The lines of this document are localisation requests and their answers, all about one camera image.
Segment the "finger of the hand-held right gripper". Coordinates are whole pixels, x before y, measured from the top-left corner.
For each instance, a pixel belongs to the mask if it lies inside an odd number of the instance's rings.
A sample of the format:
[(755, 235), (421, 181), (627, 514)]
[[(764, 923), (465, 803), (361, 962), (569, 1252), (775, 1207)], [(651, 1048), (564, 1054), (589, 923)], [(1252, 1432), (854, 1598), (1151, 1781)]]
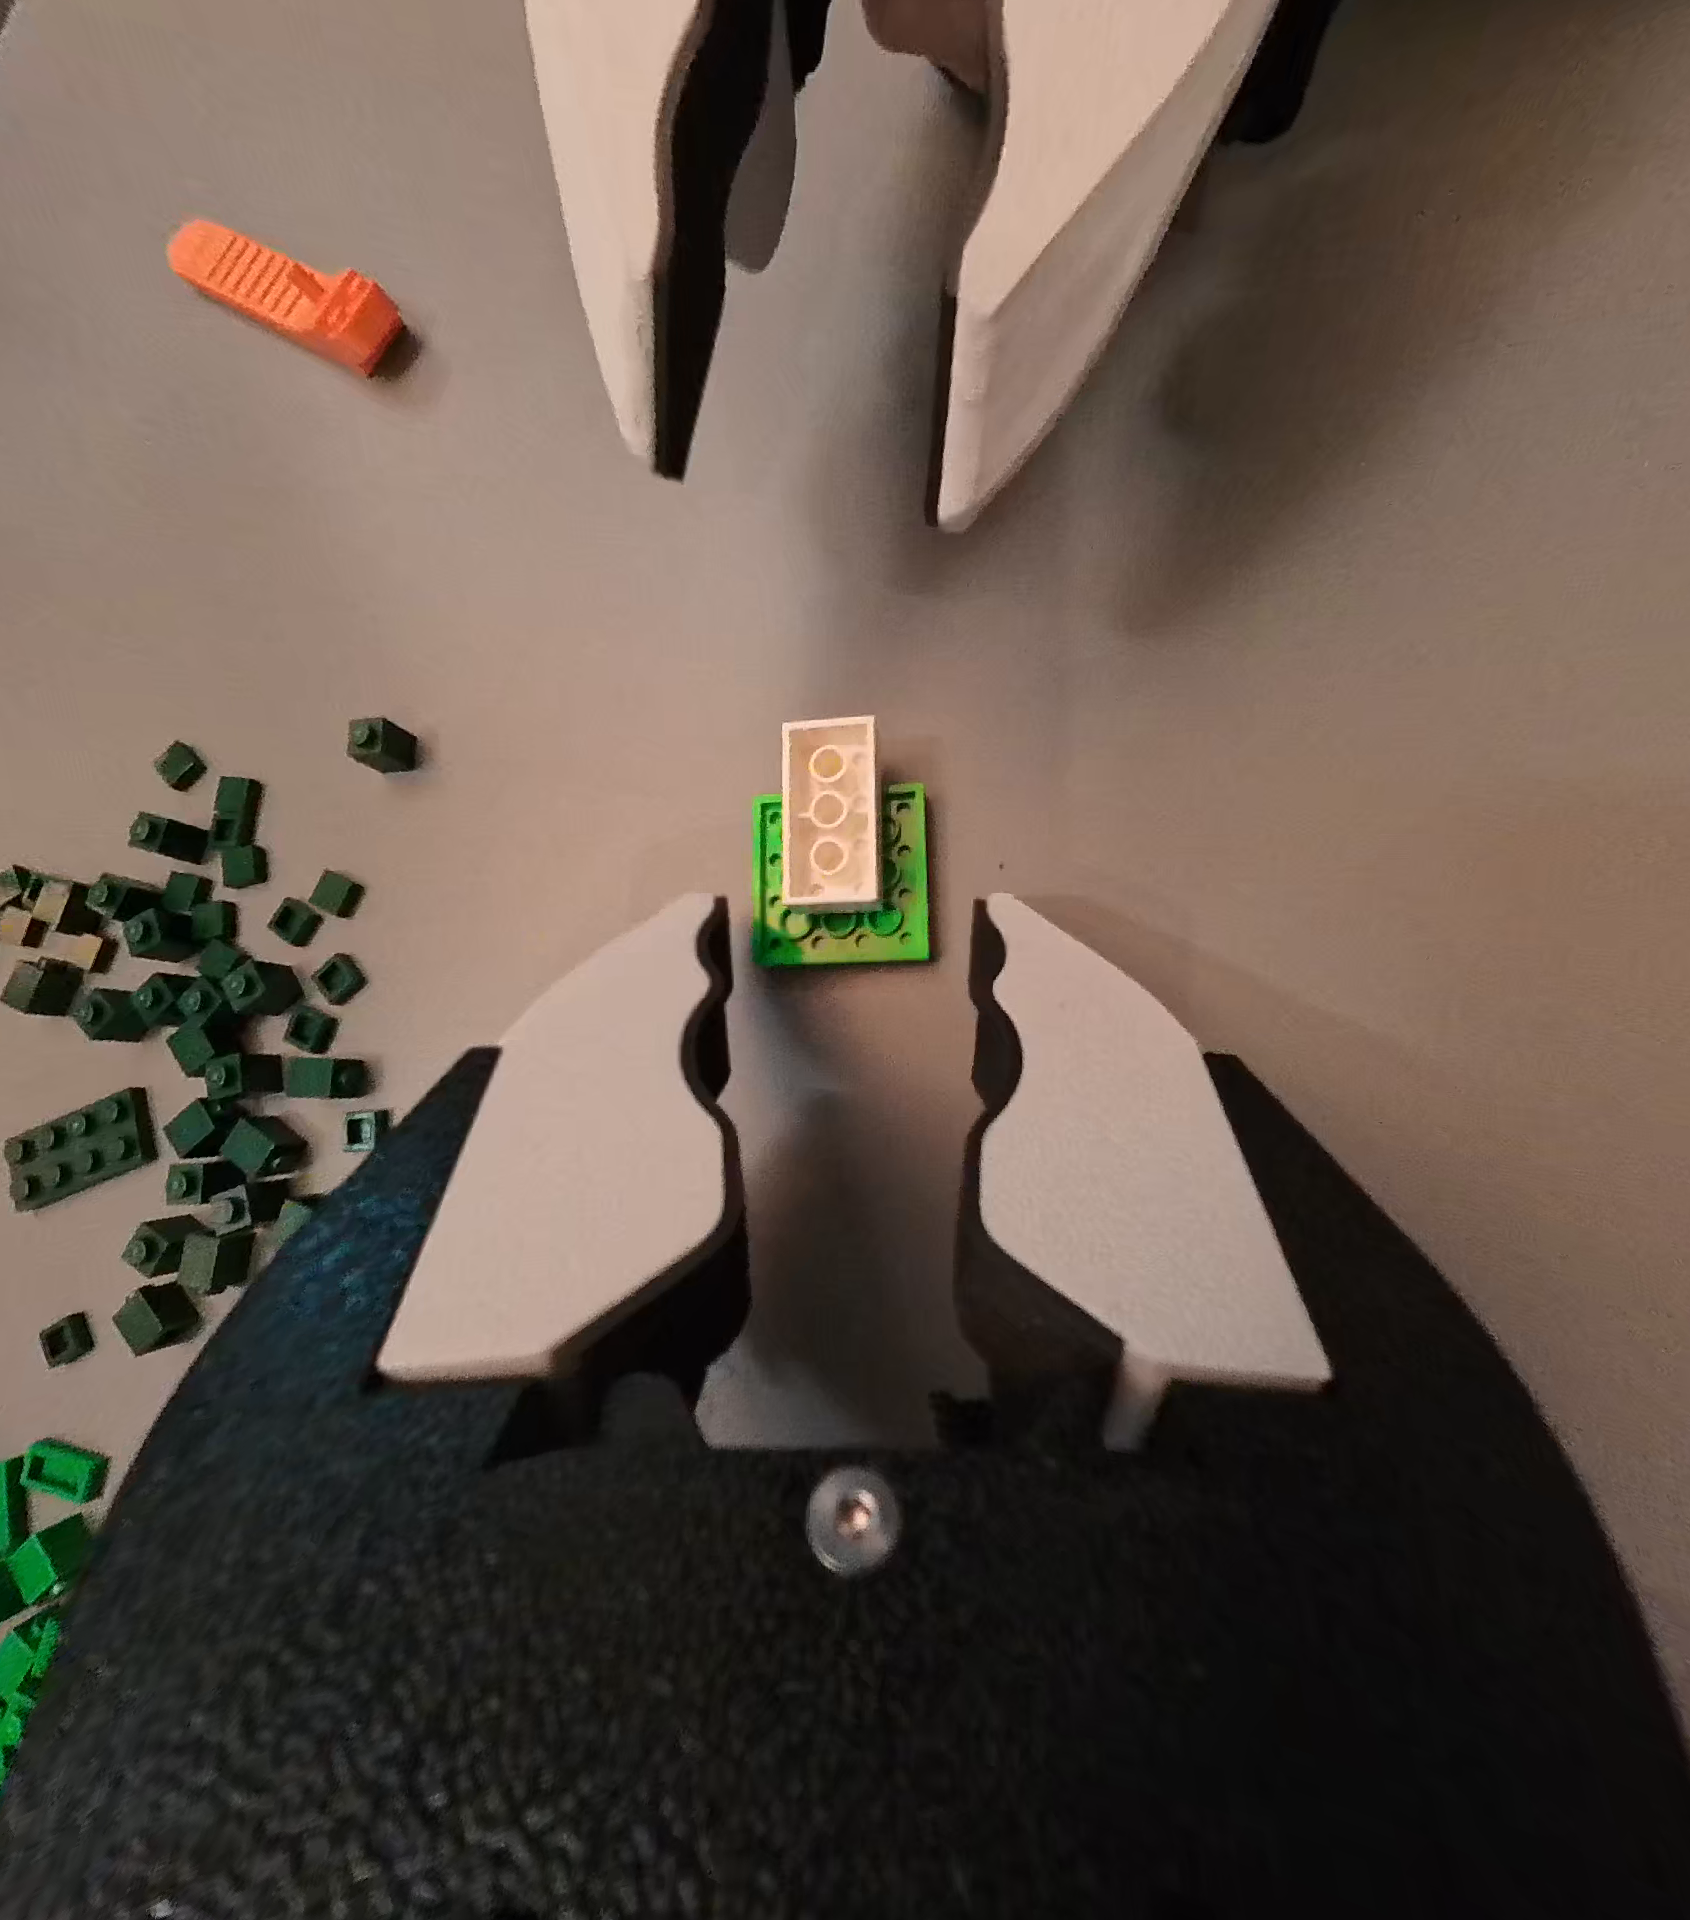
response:
[(544, 139), (619, 433), (684, 477), (729, 272), (771, 266), (799, 162), (793, 5), (531, 2)]
[(1118, 329), (1273, 2), (989, 6), (990, 170), (945, 286), (929, 520), (972, 527)]

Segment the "bright green lego plate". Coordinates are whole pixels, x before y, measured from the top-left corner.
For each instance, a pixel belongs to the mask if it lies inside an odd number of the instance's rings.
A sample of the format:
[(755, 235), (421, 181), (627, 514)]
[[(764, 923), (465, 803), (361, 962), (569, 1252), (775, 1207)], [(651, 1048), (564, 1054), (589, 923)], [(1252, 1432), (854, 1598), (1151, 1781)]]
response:
[(751, 958), (769, 973), (927, 964), (932, 961), (929, 789), (897, 781), (882, 791), (880, 904), (828, 910), (790, 907), (782, 884), (782, 798), (751, 805)]

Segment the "white lego brick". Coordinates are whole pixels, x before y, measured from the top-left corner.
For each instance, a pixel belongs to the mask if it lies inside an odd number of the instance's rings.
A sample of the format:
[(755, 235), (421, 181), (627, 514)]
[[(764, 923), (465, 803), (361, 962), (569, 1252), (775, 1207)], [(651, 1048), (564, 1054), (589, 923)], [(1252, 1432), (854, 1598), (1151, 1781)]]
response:
[(782, 900), (862, 912), (882, 904), (882, 791), (873, 715), (782, 726)]

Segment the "orange brick separator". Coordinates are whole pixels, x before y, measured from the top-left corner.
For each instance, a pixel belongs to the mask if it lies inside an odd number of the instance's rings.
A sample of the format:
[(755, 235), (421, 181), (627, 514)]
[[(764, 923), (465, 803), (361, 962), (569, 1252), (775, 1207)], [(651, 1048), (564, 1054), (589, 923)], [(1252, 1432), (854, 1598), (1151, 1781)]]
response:
[(345, 372), (374, 376), (407, 333), (378, 281), (325, 272), (221, 223), (189, 220), (165, 252), (190, 288)]

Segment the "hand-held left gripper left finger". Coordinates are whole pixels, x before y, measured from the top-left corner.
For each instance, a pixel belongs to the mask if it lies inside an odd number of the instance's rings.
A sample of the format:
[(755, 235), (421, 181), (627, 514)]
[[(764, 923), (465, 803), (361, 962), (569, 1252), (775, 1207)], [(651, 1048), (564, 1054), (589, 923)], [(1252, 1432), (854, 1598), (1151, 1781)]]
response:
[(528, 1428), (696, 1428), (752, 1309), (727, 898), (682, 895), (507, 1030), (376, 1354)]

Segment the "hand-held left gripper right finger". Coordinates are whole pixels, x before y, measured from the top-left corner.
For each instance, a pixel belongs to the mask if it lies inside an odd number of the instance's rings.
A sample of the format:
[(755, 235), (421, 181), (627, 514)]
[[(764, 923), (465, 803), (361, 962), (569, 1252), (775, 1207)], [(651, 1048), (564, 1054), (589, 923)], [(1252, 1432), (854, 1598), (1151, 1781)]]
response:
[(1081, 1380), (1108, 1450), (1181, 1385), (1335, 1380), (1195, 1034), (1015, 895), (977, 900), (966, 1337), (1000, 1400)]

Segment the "pile of dark green bricks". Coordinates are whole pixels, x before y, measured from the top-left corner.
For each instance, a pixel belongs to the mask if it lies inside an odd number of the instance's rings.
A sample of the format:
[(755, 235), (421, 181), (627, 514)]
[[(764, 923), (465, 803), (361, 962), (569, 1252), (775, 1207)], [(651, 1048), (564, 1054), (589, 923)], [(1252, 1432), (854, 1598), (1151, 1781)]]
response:
[(273, 877), (264, 782), (215, 775), (183, 739), (154, 772), (181, 798), (211, 782), (200, 820), (133, 817), (129, 848), (160, 860), (158, 877), (0, 871), (0, 946), (17, 954), (0, 1003), (67, 1021), (90, 1044), (158, 1047), (185, 1083), (169, 1121), (153, 1113), (160, 1161), (142, 1168), (165, 1168), (165, 1212), (139, 1221), (120, 1252), (135, 1285), (113, 1331), (137, 1359), (197, 1337), (202, 1305), (253, 1279), (264, 1236), (287, 1241), (319, 1211), (319, 1195), (294, 1188), (312, 1146), (273, 1107), (376, 1084), (368, 1061), (337, 1052), (340, 1012), (370, 982), (359, 958), (337, 951), (300, 970), (241, 937), (243, 896)]

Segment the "dark green long brick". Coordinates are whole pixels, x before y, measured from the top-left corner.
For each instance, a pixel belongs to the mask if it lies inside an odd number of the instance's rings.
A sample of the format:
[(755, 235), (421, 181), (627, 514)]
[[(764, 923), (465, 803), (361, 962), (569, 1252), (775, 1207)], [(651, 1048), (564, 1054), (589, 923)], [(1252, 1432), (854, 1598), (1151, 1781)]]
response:
[(6, 1137), (9, 1199), (19, 1214), (43, 1212), (157, 1166), (160, 1153), (147, 1089), (125, 1087)]

